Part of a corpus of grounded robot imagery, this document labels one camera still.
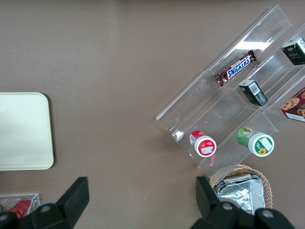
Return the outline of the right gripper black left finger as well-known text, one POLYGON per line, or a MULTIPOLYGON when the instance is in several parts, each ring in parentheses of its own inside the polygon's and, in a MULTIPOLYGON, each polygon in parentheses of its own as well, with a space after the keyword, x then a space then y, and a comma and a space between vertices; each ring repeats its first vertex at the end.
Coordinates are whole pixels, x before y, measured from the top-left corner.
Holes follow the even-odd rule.
POLYGON ((32 200, 23 198, 0 213, 2 229, 72 229, 89 203, 87 177, 79 177, 55 202, 28 213, 32 200))

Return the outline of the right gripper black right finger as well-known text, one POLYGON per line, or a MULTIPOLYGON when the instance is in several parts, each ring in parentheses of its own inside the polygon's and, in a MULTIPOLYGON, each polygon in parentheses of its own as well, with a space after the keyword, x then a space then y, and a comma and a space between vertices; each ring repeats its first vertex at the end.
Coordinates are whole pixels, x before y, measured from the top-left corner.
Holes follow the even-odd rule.
POLYGON ((235 204, 220 201, 205 177, 196 178, 196 201, 201 218, 193 229, 293 229, 293 224, 281 212, 260 208, 254 215, 235 204))

